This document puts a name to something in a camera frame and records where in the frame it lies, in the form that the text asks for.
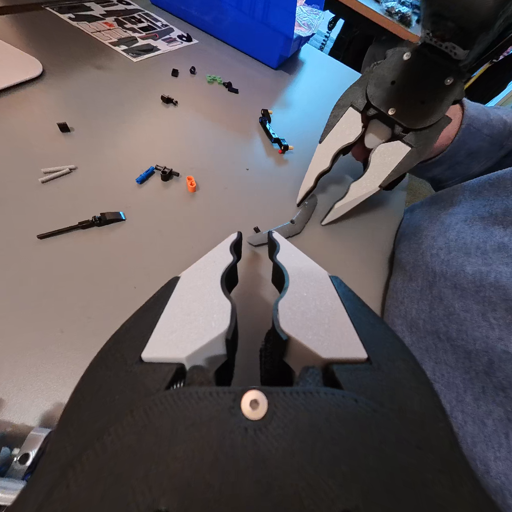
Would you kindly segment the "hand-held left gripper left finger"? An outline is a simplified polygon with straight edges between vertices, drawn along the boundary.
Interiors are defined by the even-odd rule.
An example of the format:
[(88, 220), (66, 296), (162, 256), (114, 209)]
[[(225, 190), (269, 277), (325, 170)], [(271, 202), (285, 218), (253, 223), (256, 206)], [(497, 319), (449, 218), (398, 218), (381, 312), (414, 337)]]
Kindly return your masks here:
[(183, 271), (142, 350), (151, 363), (200, 366), (216, 385), (231, 385), (238, 321), (231, 293), (238, 284), (242, 233), (235, 232)]

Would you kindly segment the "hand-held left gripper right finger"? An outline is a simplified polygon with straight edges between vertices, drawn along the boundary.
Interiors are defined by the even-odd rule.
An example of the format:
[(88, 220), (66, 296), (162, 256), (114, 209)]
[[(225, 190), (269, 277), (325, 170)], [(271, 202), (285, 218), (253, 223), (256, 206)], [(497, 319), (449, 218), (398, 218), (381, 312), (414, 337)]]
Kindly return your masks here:
[(332, 363), (368, 360), (330, 274), (276, 231), (268, 234), (272, 283), (279, 291), (273, 326), (284, 341), (284, 362), (300, 373)]

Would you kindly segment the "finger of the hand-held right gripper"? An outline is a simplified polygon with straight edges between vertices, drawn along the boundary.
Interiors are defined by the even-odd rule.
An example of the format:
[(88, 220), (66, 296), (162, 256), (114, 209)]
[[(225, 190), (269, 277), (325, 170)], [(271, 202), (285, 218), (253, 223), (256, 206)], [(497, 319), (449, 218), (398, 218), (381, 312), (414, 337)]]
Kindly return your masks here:
[(411, 148), (401, 141), (384, 143), (374, 149), (364, 174), (350, 184), (346, 194), (332, 206), (321, 224), (328, 225), (336, 221), (377, 193), (385, 179), (391, 176), (393, 170), (410, 151)]
[(336, 121), (334, 127), (318, 143), (299, 188), (296, 204), (301, 203), (315, 190), (320, 178), (330, 171), (336, 157), (342, 150), (354, 144), (363, 133), (362, 114), (349, 106)]

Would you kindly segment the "grey curved lego panel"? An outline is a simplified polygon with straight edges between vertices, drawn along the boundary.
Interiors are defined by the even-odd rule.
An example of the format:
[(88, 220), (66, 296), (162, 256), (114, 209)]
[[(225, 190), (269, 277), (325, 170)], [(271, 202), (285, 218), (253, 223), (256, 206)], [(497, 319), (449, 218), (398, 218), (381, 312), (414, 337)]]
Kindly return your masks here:
[(317, 196), (315, 194), (311, 194), (309, 197), (307, 197), (306, 200), (304, 200), (298, 212), (292, 219), (280, 226), (268, 229), (266, 231), (260, 231), (251, 235), (247, 239), (247, 243), (253, 247), (267, 245), (268, 233), (273, 231), (277, 234), (280, 234), (285, 239), (289, 239), (300, 234), (311, 219), (316, 206)]

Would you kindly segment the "person's right forearm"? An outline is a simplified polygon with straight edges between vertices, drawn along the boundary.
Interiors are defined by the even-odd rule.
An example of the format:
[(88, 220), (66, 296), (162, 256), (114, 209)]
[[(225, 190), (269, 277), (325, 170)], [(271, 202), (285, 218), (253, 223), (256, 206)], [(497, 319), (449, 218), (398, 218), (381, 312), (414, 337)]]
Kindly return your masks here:
[(411, 171), (434, 191), (511, 167), (511, 107), (463, 99), (462, 110), (462, 123), (447, 149)]

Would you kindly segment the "black lego axle with lever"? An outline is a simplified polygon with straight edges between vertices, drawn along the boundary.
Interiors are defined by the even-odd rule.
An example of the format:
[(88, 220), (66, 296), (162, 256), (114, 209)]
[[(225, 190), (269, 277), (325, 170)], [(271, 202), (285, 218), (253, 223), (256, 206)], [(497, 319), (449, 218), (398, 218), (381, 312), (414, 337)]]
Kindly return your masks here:
[(125, 214), (121, 211), (100, 213), (99, 215), (94, 215), (90, 219), (80, 221), (75, 225), (63, 227), (43, 234), (38, 234), (36, 238), (38, 240), (44, 240), (58, 235), (72, 233), (74, 231), (86, 230), (93, 227), (108, 226), (115, 223), (124, 222), (125, 220)]

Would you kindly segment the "lego car chassis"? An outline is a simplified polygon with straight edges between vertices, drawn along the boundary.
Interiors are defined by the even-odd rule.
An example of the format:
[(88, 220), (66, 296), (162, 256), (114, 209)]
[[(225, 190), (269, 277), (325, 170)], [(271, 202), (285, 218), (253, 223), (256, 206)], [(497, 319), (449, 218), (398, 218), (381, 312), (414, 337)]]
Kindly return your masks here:
[(1, 511), (15, 501), (44, 454), (52, 429), (33, 428), (21, 446), (1, 446)]

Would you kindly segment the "person's right hand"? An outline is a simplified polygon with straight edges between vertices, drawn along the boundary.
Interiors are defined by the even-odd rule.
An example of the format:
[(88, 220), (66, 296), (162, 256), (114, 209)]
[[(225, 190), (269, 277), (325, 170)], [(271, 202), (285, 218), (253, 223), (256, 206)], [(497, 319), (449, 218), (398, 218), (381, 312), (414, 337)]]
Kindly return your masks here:
[[(455, 105), (450, 106), (450, 108), (447, 110), (445, 114), (447, 117), (451, 119), (451, 122), (440, 134), (431, 151), (422, 160), (422, 162), (429, 161), (439, 156), (451, 145), (462, 125), (464, 115), (463, 104), (457, 103)], [(357, 143), (351, 150), (351, 154), (355, 158), (355, 160), (361, 163), (365, 163), (368, 160), (370, 152), (371, 150), (366, 147), (363, 141), (363, 137), (358, 139)]]

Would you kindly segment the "wooden table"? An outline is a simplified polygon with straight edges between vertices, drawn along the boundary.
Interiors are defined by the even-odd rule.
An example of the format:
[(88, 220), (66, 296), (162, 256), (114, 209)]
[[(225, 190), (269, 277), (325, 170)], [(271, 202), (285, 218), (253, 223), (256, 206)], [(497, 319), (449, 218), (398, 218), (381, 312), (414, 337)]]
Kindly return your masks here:
[(415, 24), (408, 28), (398, 21), (390, 18), (381, 5), (376, 1), (339, 1), (345, 7), (376, 23), (383, 29), (409, 42), (418, 43), (421, 35), (421, 27)]

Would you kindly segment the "clear plastic bags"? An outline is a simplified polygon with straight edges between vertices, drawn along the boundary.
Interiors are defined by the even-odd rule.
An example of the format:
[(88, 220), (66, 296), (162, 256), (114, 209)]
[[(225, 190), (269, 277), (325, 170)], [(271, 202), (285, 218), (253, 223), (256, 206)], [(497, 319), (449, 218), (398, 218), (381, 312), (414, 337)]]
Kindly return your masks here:
[(314, 35), (323, 17), (323, 1), (297, 1), (294, 37)]

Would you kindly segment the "blue storage bin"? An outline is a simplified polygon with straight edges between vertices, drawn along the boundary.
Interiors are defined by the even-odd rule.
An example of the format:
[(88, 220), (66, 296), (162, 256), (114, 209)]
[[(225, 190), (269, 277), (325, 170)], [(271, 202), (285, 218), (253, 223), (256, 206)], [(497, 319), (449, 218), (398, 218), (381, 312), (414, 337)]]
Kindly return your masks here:
[(151, 3), (272, 69), (277, 69), (313, 36), (294, 37), (296, 1)]

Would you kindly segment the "sticker sheet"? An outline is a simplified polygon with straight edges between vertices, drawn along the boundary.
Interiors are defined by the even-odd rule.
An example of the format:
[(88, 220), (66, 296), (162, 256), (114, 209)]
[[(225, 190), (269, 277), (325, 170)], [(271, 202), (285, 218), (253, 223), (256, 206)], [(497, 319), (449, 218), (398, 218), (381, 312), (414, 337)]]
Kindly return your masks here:
[(133, 62), (198, 42), (133, 1), (64, 1), (44, 8)]

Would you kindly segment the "white rounded pad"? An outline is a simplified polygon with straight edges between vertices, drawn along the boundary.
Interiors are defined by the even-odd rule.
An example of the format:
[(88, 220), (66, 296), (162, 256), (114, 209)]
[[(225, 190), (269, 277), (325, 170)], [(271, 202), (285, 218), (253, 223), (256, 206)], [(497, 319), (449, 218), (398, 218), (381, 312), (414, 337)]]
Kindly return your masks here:
[(1, 91), (36, 79), (42, 72), (38, 59), (1, 41)]

